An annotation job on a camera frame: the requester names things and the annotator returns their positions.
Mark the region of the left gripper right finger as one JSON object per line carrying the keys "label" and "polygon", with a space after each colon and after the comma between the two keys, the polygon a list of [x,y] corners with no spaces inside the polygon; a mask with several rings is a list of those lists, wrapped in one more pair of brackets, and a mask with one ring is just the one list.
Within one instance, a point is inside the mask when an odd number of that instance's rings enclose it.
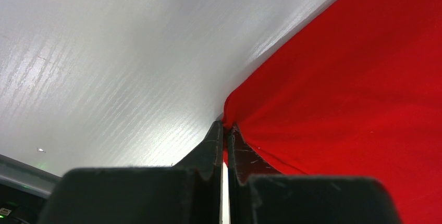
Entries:
{"label": "left gripper right finger", "polygon": [[384,186],[373,178],[284,175],[229,131],[231,223],[400,223]]}

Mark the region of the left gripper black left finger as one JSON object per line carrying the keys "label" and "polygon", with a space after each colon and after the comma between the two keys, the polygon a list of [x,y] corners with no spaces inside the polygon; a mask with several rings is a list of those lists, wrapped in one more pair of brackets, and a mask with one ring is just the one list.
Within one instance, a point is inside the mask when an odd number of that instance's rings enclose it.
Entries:
{"label": "left gripper black left finger", "polygon": [[223,126],[172,167],[79,168],[66,173],[39,223],[220,223]]}

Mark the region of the red t-shirt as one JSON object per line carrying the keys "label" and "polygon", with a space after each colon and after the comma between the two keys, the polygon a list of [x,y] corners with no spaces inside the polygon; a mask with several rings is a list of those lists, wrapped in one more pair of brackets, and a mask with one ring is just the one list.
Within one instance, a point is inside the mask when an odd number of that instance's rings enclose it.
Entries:
{"label": "red t-shirt", "polygon": [[441,223],[441,0],[336,0],[226,99],[280,172],[378,179],[403,223]]}

